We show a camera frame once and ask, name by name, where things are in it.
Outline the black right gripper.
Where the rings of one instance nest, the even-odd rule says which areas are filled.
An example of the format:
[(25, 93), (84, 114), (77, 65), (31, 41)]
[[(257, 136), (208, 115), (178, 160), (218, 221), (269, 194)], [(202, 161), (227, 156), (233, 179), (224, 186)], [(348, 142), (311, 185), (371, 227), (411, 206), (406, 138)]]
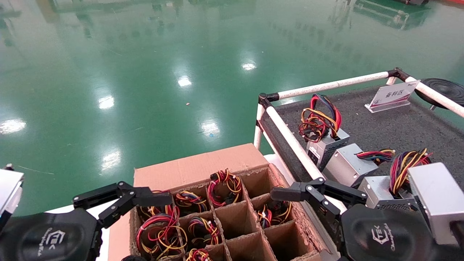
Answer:
[[(343, 261), (441, 259), (440, 248), (421, 214), (368, 208), (364, 206), (367, 194), (358, 189), (320, 177), (288, 188), (273, 187), (270, 195), (272, 200), (307, 202), (332, 240), (343, 239)], [(341, 215), (326, 196), (355, 206)]]

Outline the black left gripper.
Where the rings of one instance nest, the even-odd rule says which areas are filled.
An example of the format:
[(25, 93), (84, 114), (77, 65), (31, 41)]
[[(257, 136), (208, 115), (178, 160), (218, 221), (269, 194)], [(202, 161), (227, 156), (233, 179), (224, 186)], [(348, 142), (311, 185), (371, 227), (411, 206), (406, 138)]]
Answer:
[(87, 209), (120, 199), (134, 189), (120, 181), (73, 198), (75, 210), (10, 218), (1, 231), (2, 261), (94, 261), (102, 229)]

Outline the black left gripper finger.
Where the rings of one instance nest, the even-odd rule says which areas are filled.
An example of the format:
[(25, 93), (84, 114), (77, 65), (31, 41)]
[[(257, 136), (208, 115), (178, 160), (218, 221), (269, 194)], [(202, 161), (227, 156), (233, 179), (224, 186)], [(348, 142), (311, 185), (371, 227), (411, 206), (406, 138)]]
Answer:
[(118, 199), (98, 215), (101, 228), (111, 227), (123, 215), (137, 206), (162, 207), (173, 203), (172, 195), (169, 192), (154, 193), (149, 187), (117, 188), (110, 193), (110, 200), (113, 200), (114, 197)]

